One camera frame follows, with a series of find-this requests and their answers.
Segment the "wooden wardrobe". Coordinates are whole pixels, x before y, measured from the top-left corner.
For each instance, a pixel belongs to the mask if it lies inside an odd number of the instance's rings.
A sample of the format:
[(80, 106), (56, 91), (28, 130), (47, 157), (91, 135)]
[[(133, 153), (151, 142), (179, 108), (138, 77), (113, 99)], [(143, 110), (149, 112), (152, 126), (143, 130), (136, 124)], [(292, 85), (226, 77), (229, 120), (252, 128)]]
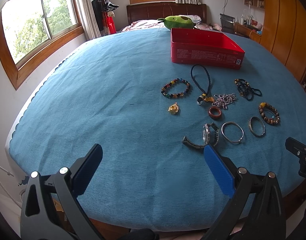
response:
[(262, 34), (249, 36), (306, 83), (306, 10), (299, 0), (265, 0)]

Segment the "left side window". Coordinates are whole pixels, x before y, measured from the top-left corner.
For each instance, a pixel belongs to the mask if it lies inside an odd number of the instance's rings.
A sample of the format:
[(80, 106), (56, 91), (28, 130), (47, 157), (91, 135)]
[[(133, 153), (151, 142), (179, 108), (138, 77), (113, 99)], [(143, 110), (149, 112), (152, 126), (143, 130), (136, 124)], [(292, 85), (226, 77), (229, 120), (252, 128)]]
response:
[(0, 0), (0, 62), (14, 89), (83, 33), (77, 0)]

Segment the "engraved silver bangle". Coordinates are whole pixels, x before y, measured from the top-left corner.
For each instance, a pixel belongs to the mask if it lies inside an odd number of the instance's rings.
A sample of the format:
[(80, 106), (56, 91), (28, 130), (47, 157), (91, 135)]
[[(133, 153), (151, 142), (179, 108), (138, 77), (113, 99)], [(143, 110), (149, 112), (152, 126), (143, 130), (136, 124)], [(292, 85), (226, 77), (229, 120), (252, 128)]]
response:
[[(253, 130), (253, 126), (252, 126), (252, 121), (253, 121), (253, 120), (257, 120), (257, 121), (260, 122), (261, 127), (262, 127), (262, 132), (261, 132), (260, 134), (257, 134), (257, 133)], [(250, 118), (250, 120), (248, 121), (248, 127), (249, 127), (251, 133), (252, 133), (255, 137), (258, 137), (258, 138), (263, 137), (263, 136), (265, 135), (265, 133), (266, 133), (265, 124), (264, 124), (264, 123), (261, 121), (261, 119), (258, 118), (257, 116), (252, 116), (252, 117)]]

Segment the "coat rack with clothes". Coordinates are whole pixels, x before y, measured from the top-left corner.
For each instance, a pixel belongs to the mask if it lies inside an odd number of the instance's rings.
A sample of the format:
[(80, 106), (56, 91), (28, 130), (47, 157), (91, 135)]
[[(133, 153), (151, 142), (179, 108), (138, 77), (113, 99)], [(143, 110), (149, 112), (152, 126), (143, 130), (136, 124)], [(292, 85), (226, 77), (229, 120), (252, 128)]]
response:
[(100, 34), (102, 36), (116, 34), (113, 18), (114, 11), (119, 6), (113, 4), (110, 0), (92, 0), (91, 4)]

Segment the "green avocado plush toy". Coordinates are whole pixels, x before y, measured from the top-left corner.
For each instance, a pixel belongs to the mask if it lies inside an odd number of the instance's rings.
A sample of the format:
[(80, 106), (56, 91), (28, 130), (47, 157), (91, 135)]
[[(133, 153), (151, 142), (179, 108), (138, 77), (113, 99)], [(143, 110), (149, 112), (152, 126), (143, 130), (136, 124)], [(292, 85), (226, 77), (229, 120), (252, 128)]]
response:
[(167, 16), (166, 18), (159, 18), (158, 23), (164, 23), (165, 27), (169, 30), (172, 28), (185, 28), (193, 29), (195, 24), (186, 16)]

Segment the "dark wooden headboard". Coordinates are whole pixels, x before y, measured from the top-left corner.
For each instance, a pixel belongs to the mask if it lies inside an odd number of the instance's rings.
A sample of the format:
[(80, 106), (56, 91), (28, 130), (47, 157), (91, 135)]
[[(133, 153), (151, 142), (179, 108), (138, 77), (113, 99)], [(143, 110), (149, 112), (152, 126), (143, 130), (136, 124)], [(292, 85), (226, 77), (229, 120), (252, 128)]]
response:
[(156, 20), (171, 15), (197, 15), (207, 22), (206, 4), (183, 4), (175, 2), (153, 2), (126, 6), (128, 23), (139, 20)]

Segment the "silver bangle with clasp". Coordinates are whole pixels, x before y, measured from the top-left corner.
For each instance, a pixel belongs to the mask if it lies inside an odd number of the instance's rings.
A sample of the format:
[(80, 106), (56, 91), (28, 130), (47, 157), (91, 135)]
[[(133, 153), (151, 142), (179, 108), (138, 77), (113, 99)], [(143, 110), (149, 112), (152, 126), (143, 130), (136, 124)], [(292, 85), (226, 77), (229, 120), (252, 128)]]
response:
[[(239, 130), (241, 131), (241, 136), (238, 140), (236, 141), (233, 141), (233, 140), (230, 140), (226, 135), (225, 135), (225, 128), (229, 125), (234, 125), (236, 126), (237, 128), (239, 128)], [(228, 142), (230, 142), (231, 144), (240, 144), (242, 142), (242, 140), (244, 139), (244, 130), (242, 129), (242, 127), (240, 125), (238, 125), (236, 122), (233, 122), (233, 121), (228, 121), (228, 122), (225, 122), (222, 126), (221, 126), (221, 133), (222, 135), (224, 136), (225, 140), (227, 140)]]

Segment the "wooden desk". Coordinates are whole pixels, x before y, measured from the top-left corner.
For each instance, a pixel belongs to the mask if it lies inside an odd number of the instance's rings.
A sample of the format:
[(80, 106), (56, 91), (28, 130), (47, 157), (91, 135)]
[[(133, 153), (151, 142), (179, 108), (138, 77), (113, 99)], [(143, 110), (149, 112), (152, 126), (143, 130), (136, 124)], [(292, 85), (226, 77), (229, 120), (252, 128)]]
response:
[(246, 27), (245, 25), (234, 23), (235, 34), (245, 38), (249, 38), (257, 43), (261, 41), (261, 35), (258, 34), (255, 30)]

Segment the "beige curtain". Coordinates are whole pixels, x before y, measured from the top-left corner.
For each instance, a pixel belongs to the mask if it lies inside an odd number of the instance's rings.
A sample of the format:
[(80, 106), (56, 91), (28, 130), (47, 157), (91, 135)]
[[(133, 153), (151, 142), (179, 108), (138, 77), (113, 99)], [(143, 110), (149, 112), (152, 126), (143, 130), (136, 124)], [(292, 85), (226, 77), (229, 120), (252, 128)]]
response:
[(76, 3), (86, 39), (93, 40), (101, 37), (91, 0), (76, 0)]

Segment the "black desk chair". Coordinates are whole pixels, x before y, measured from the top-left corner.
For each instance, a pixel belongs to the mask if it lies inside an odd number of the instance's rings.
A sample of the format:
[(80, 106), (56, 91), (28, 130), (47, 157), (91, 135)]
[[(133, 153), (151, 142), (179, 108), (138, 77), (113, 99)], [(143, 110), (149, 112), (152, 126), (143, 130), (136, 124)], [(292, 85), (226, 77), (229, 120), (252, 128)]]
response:
[(225, 14), (220, 14), (220, 21), (221, 21), (221, 27), (222, 31), (224, 33), (229, 33), (229, 34), (235, 34), (235, 18), (225, 15)]

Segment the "gold pendant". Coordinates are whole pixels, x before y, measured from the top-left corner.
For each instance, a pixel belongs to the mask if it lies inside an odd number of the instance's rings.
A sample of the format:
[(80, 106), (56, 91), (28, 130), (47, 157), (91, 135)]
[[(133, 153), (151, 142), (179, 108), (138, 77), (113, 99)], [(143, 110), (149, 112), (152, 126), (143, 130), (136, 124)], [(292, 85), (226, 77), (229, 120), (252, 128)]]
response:
[(178, 103), (175, 102), (174, 104), (170, 105), (167, 111), (171, 115), (176, 115), (179, 112), (179, 105), (178, 105)]

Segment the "blue bed blanket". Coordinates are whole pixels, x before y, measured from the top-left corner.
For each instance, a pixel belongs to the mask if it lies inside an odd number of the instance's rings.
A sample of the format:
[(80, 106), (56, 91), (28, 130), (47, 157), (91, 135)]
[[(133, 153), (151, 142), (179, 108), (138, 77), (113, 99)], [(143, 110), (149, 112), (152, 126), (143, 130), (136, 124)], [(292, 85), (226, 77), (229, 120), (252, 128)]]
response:
[[(237, 98), (218, 126), (233, 121), (244, 130), (240, 144), (220, 137), (216, 150), (253, 174), (276, 174), (289, 194), (302, 182), (297, 158), (285, 149), (293, 137), (306, 144), (306, 93), (288, 69), (258, 43), (232, 39), (245, 51), (239, 70), (192, 68), (171, 61), (165, 28), (127, 31), (82, 44), (33, 97), (12, 135), (9, 154), (26, 173), (58, 172), (94, 144), (103, 160), (79, 203), (89, 217), (126, 228), (155, 231), (204, 229), (228, 201), (202, 151), (182, 143), (202, 142), (211, 122), (198, 105), (200, 88), (236, 93), (247, 80), (262, 96)], [(167, 110), (178, 103), (179, 112)], [(265, 124), (255, 137), (248, 121)]]

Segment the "folded pillow bedding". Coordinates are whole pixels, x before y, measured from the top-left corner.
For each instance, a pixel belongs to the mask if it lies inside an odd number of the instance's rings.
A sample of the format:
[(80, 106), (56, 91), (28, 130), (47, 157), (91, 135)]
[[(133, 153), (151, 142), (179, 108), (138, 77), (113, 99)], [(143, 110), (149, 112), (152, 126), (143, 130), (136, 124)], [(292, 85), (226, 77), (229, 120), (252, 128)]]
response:
[(208, 25), (206, 23), (203, 23), (202, 19), (198, 15), (184, 15), (184, 17), (191, 19), (192, 22), (195, 24), (195, 28), (197, 29), (222, 31), (222, 27), (220, 25), (218, 24)]

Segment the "red tin box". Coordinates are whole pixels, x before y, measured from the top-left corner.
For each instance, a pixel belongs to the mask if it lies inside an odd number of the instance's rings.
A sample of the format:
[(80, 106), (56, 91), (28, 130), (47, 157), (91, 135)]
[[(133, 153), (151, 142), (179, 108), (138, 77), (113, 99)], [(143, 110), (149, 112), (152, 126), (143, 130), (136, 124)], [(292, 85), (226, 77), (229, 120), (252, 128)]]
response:
[(222, 32), (199, 29), (171, 29), (173, 63), (201, 64), (239, 70), (245, 51)]

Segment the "silver wrist watch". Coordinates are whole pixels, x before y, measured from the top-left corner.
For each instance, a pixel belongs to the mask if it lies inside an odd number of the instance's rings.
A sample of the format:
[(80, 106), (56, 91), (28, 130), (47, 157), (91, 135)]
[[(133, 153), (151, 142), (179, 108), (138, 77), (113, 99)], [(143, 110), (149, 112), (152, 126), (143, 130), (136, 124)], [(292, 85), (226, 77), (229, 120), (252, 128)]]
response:
[[(213, 141), (211, 141), (211, 129), (214, 130)], [(202, 131), (202, 140), (203, 140), (203, 144), (198, 145), (190, 141), (187, 136), (184, 136), (182, 139), (182, 143), (185, 144), (186, 146), (195, 148), (197, 150), (203, 150), (206, 145), (211, 145), (215, 147), (219, 142), (219, 128), (217, 127), (215, 123), (212, 122), (210, 124), (208, 123), (204, 124), (203, 131)]]

